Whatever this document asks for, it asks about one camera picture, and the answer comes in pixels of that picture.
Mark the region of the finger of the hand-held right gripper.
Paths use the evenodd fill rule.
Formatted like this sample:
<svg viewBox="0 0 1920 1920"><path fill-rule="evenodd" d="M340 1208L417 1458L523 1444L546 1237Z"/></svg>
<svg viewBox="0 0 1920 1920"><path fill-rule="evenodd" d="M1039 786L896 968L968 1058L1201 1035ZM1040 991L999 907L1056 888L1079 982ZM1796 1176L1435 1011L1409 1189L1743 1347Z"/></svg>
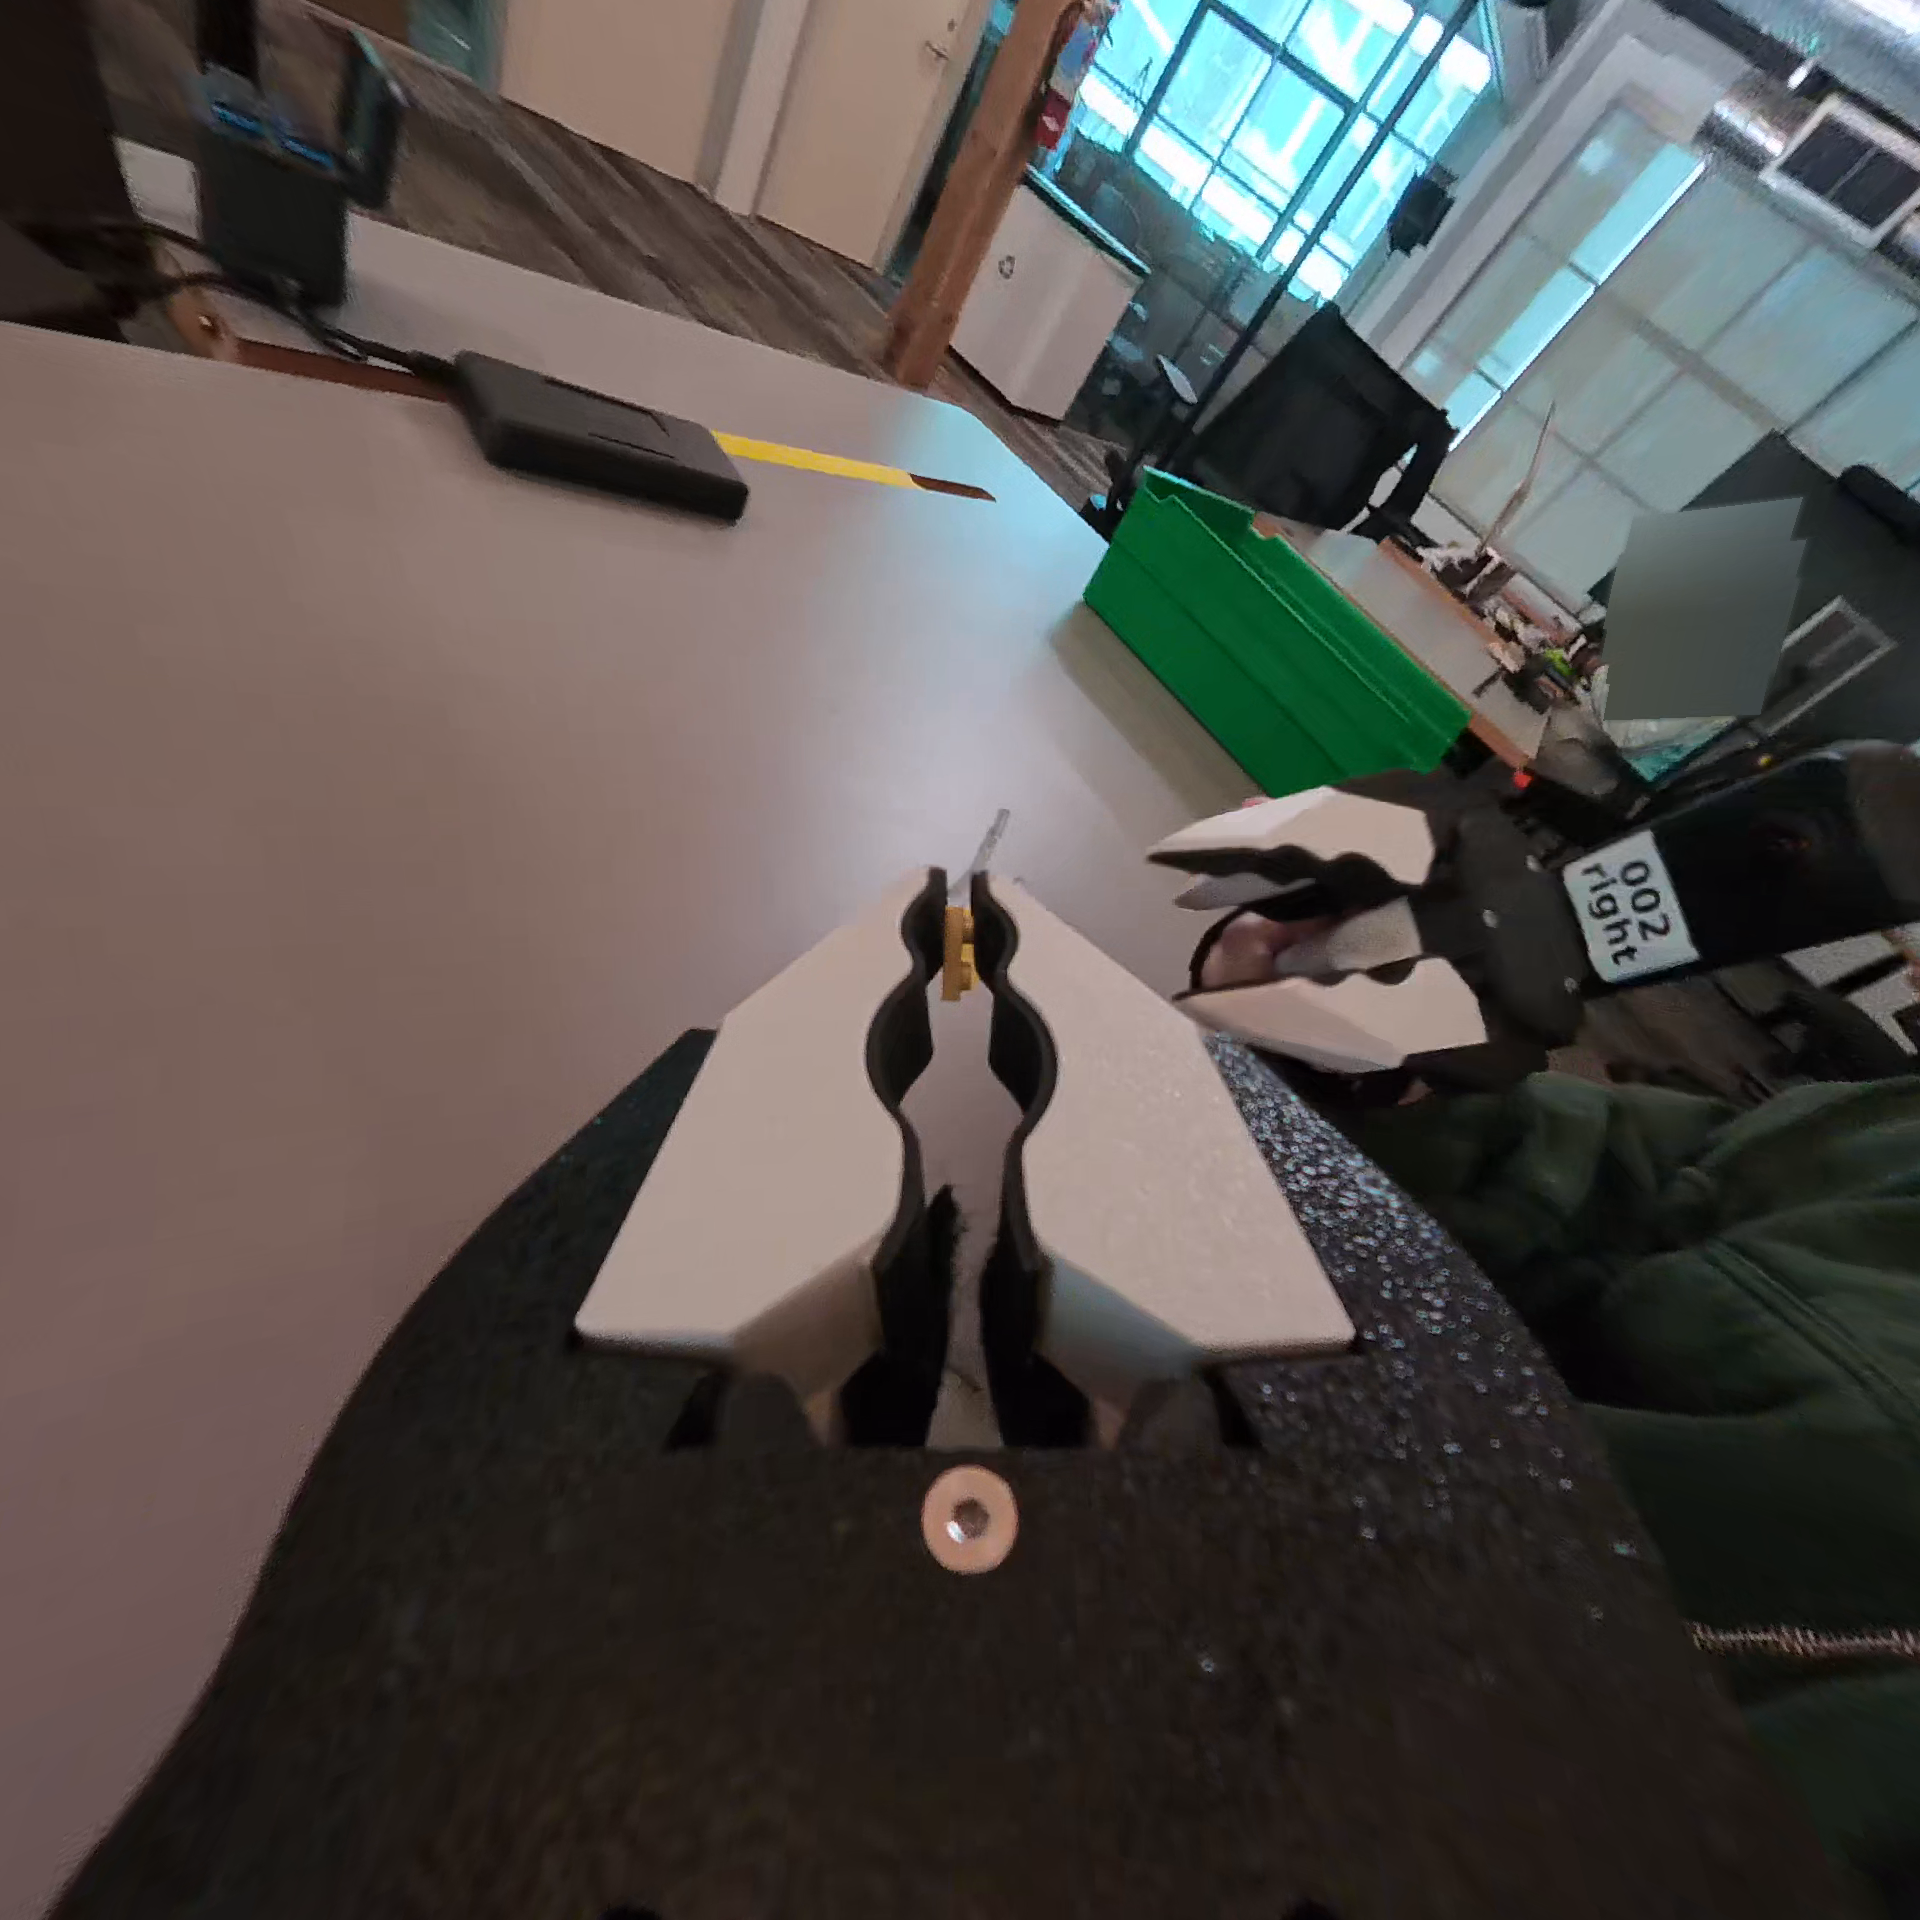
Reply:
<svg viewBox="0 0 1920 1920"><path fill-rule="evenodd" d="M1190 879L1190 910L1350 915L1424 887L1435 835L1416 807L1314 786L1190 822L1145 861Z"/></svg>
<svg viewBox="0 0 1920 1920"><path fill-rule="evenodd" d="M1247 907L1198 960L1185 1012L1321 1072L1385 1072L1486 1042L1473 984L1424 949L1411 900L1279 922Z"/></svg>

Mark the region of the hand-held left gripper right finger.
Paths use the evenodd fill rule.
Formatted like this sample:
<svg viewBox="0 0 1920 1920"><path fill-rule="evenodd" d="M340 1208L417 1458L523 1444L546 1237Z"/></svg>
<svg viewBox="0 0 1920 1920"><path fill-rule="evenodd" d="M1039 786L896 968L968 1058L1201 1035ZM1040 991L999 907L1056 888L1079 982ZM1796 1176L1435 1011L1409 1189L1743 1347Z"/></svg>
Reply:
<svg viewBox="0 0 1920 1920"><path fill-rule="evenodd" d="M1016 1101L979 1285L1007 1444L1094 1444L1222 1370L1356 1324L1203 1034L1017 879L971 879L990 1069Z"/></svg>

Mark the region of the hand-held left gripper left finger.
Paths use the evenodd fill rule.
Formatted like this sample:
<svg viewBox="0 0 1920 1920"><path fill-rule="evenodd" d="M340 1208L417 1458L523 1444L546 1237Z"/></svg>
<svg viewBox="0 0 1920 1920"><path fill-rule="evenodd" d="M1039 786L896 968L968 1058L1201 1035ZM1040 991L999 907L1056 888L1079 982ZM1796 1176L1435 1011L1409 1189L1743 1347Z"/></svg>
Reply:
<svg viewBox="0 0 1920 1920"><path fill-rule="evenodd" d="M913 871L728 1012L583 1295L586 1347L774 1376L856 1444L928 1438L952 1276L906 1095L947 906L947 872Z"/></svg>

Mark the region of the green plastic bin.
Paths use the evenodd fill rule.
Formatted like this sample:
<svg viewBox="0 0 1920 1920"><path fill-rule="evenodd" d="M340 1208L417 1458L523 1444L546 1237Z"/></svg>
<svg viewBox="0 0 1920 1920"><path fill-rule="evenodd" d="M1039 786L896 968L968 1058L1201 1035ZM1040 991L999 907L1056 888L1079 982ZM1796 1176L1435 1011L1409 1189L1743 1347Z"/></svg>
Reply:
<svg viewBox="0 0 1920 1920"><path fill-rule="evenodd" d="M1471 709L1251 507L1139 476L1086 605L1270 798L1426 775Z"/></svg>

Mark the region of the cluttered wooden table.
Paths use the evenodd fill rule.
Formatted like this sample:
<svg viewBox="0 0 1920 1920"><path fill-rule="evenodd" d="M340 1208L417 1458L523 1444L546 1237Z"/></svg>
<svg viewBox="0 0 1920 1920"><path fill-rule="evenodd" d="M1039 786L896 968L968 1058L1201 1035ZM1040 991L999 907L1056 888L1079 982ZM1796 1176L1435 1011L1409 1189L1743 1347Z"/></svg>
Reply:
<svg viewBox="0 0 1920 1920"><path fill-rule="evenodd" d="M1616 762L1611 742L1579 706L1535 710L1503 675L1496 629L1396 543L1264 511L1256 516L1256 531L1292 547L1428 678L1471 709L1468 726L1448 757L1466 778L1489 762L1532 775L1542 754L1551 767L1569 767L1575 757Z"/></svg>

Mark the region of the black office chair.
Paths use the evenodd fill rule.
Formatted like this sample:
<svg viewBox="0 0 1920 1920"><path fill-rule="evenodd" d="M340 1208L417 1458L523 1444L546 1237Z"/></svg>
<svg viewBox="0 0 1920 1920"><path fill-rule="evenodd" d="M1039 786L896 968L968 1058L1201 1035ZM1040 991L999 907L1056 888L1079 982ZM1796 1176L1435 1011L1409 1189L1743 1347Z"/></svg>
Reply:
<svg viewBox="0 0 1920 1920"><path fill-rule="evenodd" d="M1163 471L1316 531L1411 542L1454 437L1438 404L1320 303Z"/></svg>

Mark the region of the green hoodie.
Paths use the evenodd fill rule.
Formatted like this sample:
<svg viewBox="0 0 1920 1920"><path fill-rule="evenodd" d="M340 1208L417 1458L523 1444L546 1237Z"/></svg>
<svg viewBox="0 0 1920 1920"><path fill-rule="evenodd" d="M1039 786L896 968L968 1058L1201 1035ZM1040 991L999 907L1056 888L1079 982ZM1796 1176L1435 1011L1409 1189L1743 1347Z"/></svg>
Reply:
<svg viewBox="0 0 1920 1920"><path fill-rule="evenodd" d="M1919 1084L1535 1072L1329 1123L1590 1410L1858 1916L1919 1910Z"/></svg>

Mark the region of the white recycling cabinet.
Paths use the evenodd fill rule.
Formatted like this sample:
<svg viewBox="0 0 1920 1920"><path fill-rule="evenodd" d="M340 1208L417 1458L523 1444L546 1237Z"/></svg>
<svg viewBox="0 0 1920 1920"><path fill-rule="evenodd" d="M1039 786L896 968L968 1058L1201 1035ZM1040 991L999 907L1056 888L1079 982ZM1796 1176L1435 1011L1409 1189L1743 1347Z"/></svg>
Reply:
<svg viewBox="0 0 1920 1920"><path fill-rule="evenodd" d="M1136 251L1048 179L1026 175L963 301L952 352L1016 412L1062 422L1145 276Z"/></svg>

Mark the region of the yellow tape strip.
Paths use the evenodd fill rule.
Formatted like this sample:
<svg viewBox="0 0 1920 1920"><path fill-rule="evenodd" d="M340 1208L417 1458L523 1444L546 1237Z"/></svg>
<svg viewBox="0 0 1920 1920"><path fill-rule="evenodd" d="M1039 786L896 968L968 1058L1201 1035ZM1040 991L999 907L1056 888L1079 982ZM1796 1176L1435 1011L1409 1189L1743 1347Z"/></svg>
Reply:
<svg viewBox="0 0 1920 1920"><path fill-rule="evenodd" d="M896 464L867 462L851 454L801 447L738 435L713 435L716 446L737 464L778 467L801 474L843 477L882 490L906 490L966 500L994 500L994 491L969 483L916 474Z"/></svg>

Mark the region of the large paned window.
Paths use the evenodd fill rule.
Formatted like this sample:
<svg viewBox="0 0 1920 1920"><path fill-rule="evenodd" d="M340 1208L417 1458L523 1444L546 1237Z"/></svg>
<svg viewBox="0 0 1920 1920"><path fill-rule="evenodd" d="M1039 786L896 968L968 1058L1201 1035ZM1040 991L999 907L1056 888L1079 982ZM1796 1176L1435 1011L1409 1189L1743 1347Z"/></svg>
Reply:
<svg viewBox="0 0 1920 1920"><path fill-rule="evenodd" d="M1123 4L1046 173L1144 261L1131 320L1234 328L1337 298L1497 104L1489 4Z"/></svg>

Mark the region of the flat black electronic box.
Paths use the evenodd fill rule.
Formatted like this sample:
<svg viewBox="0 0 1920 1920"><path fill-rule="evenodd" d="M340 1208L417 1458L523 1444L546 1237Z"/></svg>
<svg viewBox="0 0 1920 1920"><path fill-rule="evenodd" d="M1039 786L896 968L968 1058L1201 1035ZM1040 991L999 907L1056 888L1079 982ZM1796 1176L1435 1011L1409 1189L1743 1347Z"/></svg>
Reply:
<svg viewBox="0 0 1920 1920"><path fill-rule="evenodd" d="M738 524L750 487L703 422L482 352L448 362L448 392L505 474Z"/></svg>

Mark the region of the white doors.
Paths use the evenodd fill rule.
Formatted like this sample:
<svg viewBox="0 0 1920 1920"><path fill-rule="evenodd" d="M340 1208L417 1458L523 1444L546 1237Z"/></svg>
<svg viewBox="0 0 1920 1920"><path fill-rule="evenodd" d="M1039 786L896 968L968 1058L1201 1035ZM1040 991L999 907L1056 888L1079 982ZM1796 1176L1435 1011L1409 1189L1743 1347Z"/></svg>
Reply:
<svg viewBox="0 0 1920 1920"><path fill-rule="evenodd" d="M514 104L721 208L882 270L987 2L510 2Z"/></svg>

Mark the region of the black usb hub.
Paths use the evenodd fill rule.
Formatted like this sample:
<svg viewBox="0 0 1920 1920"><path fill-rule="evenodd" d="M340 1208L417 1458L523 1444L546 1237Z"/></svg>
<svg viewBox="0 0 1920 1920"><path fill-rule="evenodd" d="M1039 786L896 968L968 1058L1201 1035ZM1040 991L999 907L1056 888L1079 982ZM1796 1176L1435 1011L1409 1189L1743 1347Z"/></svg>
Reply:
<svg viewBox="0 0 1920 1920"><path fill-rule="evenodd" d="M194 4L200 251L238 290L296 317L348 295L351 210L393 191L408 95L375 38L352 24L330 133L300 128L265 84L256 4Z"/></svg>

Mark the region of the black monitor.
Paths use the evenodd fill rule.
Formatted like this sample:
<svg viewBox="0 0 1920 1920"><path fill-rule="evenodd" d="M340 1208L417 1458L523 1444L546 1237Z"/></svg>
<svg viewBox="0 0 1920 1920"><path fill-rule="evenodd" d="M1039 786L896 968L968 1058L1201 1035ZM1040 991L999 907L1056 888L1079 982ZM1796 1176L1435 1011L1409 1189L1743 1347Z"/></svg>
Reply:
<svg viewBox="0 0 1920 1920"><path fill-rule="evenodd" d="M87 10L2 4L2 317L120 340L108 270L70 258L132 220Z"/></svg>

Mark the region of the silver ventilation duct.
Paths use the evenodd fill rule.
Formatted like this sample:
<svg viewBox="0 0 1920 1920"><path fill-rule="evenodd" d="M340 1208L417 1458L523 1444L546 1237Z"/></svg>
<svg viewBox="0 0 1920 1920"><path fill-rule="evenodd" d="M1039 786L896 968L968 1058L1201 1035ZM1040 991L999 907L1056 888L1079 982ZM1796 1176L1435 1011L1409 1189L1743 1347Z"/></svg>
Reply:
<svg viewBox="0 0 1920 1920"><path fill-rule="evenodd" d="M1915 134L1844 88L1806 92L1751 71L1708 110L1696 136L1840 240L1915 274Z"/></svg>

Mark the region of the wooden post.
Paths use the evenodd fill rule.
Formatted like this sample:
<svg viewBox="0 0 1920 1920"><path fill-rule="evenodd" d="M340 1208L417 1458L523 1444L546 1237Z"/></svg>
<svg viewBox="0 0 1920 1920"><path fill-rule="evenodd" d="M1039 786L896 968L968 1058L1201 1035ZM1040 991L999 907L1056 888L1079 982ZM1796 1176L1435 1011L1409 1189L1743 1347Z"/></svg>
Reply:
<svg viewBox="0 0 1920 1920"><path fill-rule="evenodd" d="M1079 2L1020 2L987 71L913 274L891 309L882 371L923 392L938 378L971 280L1039 148L1049 72L1082 15Z"/></svg>

